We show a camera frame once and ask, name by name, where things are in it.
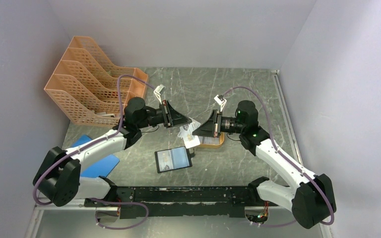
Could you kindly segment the white VIP card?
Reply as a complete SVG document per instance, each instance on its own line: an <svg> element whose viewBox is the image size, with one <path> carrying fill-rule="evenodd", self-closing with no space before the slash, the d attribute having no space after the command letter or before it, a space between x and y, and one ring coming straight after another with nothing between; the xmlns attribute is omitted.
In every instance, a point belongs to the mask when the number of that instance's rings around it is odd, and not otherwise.
<svg viewBox="0 0 381 238"><path fill-rule="evenodd" d="M185 134L190 134L192 136L193 131L195 131L200 125L201 125L200 122L191 118L191 123L181 126L181 130Z"/></svg>
<svg viewBox="0 0 381 238"><path fill-rule="evenodd" d="M184 145L187 149L196 147L200 145L200 140L198 136L195 136L192 134L193 128L192 127L180 127L180 138L182 138Z"/></svg>

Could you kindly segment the orange oval tray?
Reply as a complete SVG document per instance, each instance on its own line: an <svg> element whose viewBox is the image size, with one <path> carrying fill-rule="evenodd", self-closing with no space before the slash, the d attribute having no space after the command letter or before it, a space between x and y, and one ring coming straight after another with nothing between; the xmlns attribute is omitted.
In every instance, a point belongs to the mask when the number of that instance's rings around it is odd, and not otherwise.
<svg viewBox="0 0 381 238"><path fill-rule="evenodd" d="M218 138L217 137L204 137L199 136L200 145L201 148L210 148L210 149L217 149L222 146L225 140L224 134L221 134Z"/></svg>

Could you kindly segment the black leather card holder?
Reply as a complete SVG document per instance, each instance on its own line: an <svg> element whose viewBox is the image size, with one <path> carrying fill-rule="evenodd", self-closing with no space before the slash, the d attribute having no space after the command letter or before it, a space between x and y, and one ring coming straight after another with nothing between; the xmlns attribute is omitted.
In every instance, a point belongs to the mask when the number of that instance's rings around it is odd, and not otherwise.
<svg viewBox="0 0 381 238"><path fill-rule="evenodd" d="M171 155L172 155L173 164L174 164L174 168L172 170L169 170L169 171L175 171L175 170L180 170L180 169L192 167L192 158L195 156L194 150L190 151L185 146L182 146L182 147L176 147L176 148L165 149L165 150L160 150L160 151L166 151L166 150L170 150ZM169 171L160 172L160 170L159 170L157 153L160 151L154 152L155 162L156 162L156 170L157 170L157 173L159 173L159 174L169 172Z"/></svg>

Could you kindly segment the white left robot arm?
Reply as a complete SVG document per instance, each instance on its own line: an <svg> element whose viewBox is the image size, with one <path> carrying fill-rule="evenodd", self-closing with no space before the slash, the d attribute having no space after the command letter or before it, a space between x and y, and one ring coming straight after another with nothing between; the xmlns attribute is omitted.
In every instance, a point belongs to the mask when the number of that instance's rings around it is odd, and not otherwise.
<svg viewBox="0 0 381 238"><path fill-rule="evenodd" d="M105 157L134 145L141 129L189 124L192 120L176 111L167 100L157 109L141 97L129 100L119 123L106 134L77 147L48 151L33 179L33 198L37 204L64 206L73 199L98 199L105 206L117 201L117 186L106 177L86 178L81 173Z"/></svg>

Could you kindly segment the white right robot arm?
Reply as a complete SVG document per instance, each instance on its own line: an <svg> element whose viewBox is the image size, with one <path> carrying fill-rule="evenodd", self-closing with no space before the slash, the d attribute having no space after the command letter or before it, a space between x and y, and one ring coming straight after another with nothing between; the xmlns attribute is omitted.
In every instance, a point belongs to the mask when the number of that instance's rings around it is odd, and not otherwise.
<svg viewBox="0 0 381 238"><path fill-rule="evenodd" d="M292 212L295 221L305 229L324 224L326 219L333 220L336 203L331 179L326 174L315 174L281 149L258 124L258 110L252 101L240 101L234 117L213 110L209 119L193 131L195 136L213 138L223 133L238 134L241 145L287 183L278 185L268 178L254 181L254 188L248 191L251 204L268 201L279 205Z"/></svg>

